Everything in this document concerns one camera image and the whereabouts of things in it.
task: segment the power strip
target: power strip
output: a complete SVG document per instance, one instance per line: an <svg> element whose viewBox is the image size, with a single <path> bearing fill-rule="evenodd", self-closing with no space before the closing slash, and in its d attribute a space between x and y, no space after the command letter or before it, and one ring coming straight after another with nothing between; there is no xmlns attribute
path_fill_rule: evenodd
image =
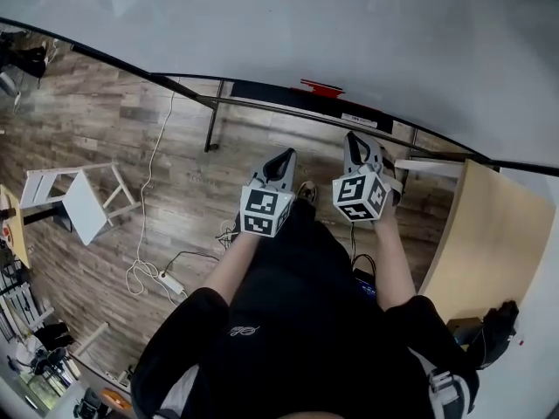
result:
<svg viewBox="0 0 559 419"><path fill-rule="evenodd" d="M179 283L176 279L174 279L172 276L170 276L168 273L160 272L157 275L157 279L159 279L162 282L162 284L164 284L166 287L168 287L177 295L180 295L181 293L184 292L183 285Z"/></svg>

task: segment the shoe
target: shoe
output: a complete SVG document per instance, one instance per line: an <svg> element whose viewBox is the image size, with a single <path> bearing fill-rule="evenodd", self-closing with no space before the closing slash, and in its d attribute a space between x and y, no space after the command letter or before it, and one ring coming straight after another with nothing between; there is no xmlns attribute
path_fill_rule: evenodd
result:
<svg viewBox="0 0 559 419"><path fill-rule="evenodd" d="M298 199L303 199L309 202L311 205L314 206L316 202L316 196L318 194L318 189L316 185L312 183L310 180L303 182L303 184L299 187L299 192L297 193Z"/></svg>

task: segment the white cable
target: white cable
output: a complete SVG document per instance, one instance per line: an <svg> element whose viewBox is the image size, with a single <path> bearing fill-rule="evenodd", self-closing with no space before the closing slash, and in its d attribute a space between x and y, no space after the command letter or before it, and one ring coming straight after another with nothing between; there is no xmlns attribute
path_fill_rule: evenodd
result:
<svg viewBox="0 0 559 419"><path fill-rule="evenodd" d="M140 259L140 248L141 248L141 243L143 242L143 237L144 237L144 233L146 231L146 203L144 201L143 198L143 191L144 189L149 185L149 183L151 182L151 177L152 177L152 163L155 157L155 152L157 151L157 148L159 147L159 142L161 141L161 138L163 137L163 131L165 130L165 126L167 125L167 120L169 119L169 116L171 115L171 112L173 112L173 99L175 98L175 92L173 92L173 94L171 95L171 102L170 102L170 107L169 107L169 113L167 113L167 116L165 117L165 121L163 122L163 126L161 128L161 132L159 133L159 138L157 138L157 143L155 144L154 147L154 151L151 154L151 158L149 159L149 178L148 181L144 183L144 185L141 187L140 190L140 198L141 198L141 213L143 216L143 220L141 223L141 235L140 235L140 242L138 242L138 248L136 249L136 260L132 263L132 265L130 265L130 267L128 268L128 270L126 270L126 276L125 276L125 280L126 280L126 287L128 288L128 291L132 294L132 295L140 295L143 293L144 290L144 285L143 283L140 281L140 278L138 278L138 275L136 274L136 270L141 271L144 275L149 276L150 278L152 278L158 285L160 285L163 289L165 289L165 292L167 293L167 298L169 299L169 302L176 307L176 304L173 302L173 300L171 299L170 295L169 295L169 290L167 290L167 287L165 286L165 284L163 284L161 281L157 280L157 276L159 275L159 271L157 270L157 267L155 267L155 265L151 264L150 262L146 262L146 261L142 261ZM139 292L132 292L130 290L130 284L128 283L128 274L130 273L130 271L132 271L132 274L134 275L134 277L136 278L136 281L138 281L140 283L141 289Z"/></svg>

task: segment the white chair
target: white chair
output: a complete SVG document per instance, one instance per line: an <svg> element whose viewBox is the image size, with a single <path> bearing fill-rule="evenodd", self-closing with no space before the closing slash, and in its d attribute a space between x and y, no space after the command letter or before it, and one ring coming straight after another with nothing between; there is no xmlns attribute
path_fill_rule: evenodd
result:
<svg viewBox="0 0 559 419"><path fill-rule="evenodd" d="M111 168L119 186L108 199L102 203L97 192L91 186L86 171L96 168ZM66 194L51 197L52 185L59 175L76 175ZM115 211L108 211L108 205L124 192L129 205ZM74 229L85 245L89 245L106 223L113 226L112 219L141 206L130 194L126 183L115 163L93 164L79 168L58 168L27 171L24 193L21 196L21 209L62 202Z"/></svg>

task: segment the black bag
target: black bag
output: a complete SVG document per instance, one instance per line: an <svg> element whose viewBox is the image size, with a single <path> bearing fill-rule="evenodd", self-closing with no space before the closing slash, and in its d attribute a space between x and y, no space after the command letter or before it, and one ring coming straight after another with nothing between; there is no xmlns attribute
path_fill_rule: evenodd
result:
<svg viewBox="0 0 559 419"><path fill-rule="evenodd" d="M510 340L516 335L514 322L518 306L514 301L503 303L500 309L491 309L483 319L483 326L466 351L476 369L484 369L501 357Z"/></svg>

